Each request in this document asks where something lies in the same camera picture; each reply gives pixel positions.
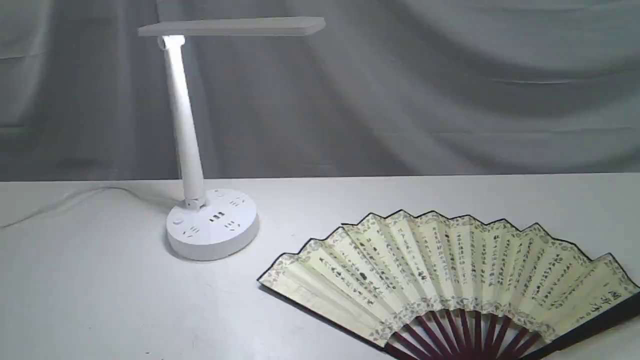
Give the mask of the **folding paper fan maroon ribs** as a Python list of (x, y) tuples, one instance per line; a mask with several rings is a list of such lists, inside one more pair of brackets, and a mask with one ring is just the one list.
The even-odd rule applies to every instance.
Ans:
[(639, 285), (539, 223), (370, 213), (258, 283), (396, 360), (542, 360), (639, 316)]

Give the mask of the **white desk lamp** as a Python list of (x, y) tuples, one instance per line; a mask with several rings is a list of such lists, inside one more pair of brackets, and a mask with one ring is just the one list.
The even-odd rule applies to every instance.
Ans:
[(320, 16), (254, 17), (158, 22), (137, 30), (156, 38), (164, 55), (183, 201), (167, 215), (173, 251), (193, 261), (215, 261), (249, 245), (259, 232), (256, 203), (241, 191), (206, 189), (182, 48), (187, 37), (305, 37), (325, 29)]

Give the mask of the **grey backdrop cloth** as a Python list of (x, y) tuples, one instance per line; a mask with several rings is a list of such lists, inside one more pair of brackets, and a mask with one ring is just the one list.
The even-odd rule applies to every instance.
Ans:
[(163, 21), (208, 179), (637, 173), (637, 0), (3, 0), (1, 180), (179, 177)]

